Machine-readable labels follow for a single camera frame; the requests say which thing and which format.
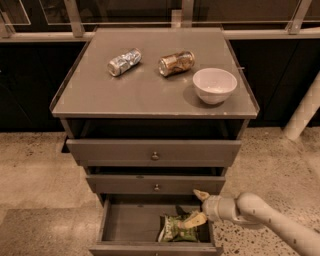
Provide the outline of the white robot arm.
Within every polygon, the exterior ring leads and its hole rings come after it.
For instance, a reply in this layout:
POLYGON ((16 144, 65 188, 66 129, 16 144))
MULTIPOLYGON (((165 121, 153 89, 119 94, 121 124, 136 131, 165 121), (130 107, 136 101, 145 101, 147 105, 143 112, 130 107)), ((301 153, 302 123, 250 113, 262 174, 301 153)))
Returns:
POLYGON ((319 80, 285 127, 248 128, 218 196, 202 193, 214 233, 240 256, 320 256, 319 80))

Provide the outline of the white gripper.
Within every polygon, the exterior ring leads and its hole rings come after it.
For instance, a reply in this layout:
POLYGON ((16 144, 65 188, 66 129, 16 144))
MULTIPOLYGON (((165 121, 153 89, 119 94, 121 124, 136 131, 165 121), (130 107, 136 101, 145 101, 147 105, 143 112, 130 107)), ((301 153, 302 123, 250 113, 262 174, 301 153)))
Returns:
POLYGON ((180 229, 191 229, 201 226, 209 221, 228 220, 234 221, 237 219, 238 211, 236 202, 233 198, 211 195, 208 192, 194 189, 193 193, 200 200, 203 212, 193 211, 184 214, 178 222, 180 229))

